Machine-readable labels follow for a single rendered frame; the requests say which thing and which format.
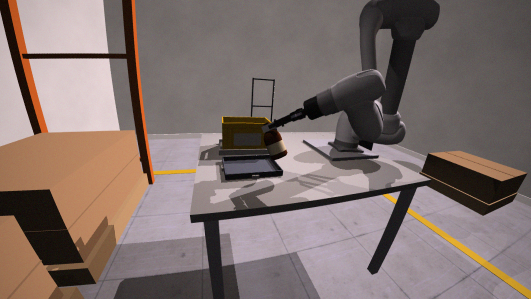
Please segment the brown glass bottle with cream label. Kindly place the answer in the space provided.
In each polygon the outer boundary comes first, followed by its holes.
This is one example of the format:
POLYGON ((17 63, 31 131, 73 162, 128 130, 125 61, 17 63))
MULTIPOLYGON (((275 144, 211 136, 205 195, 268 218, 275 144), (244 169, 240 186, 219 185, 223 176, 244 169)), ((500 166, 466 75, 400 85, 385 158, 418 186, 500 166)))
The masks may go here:
POLYGON ((265 132, 263 140, 272 160, 282 159, 287 155, 287 149, 277 130, 272 129, 265 132))

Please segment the dark olive open-top crate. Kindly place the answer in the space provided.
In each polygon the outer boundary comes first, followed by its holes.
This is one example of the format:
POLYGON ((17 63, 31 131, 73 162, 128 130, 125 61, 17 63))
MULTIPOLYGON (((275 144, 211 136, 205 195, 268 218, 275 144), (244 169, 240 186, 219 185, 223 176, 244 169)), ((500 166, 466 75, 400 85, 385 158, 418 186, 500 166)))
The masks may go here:
POLYGON ((267 149, 262 126, 266 117, 222 116, 222 149, 267 149))

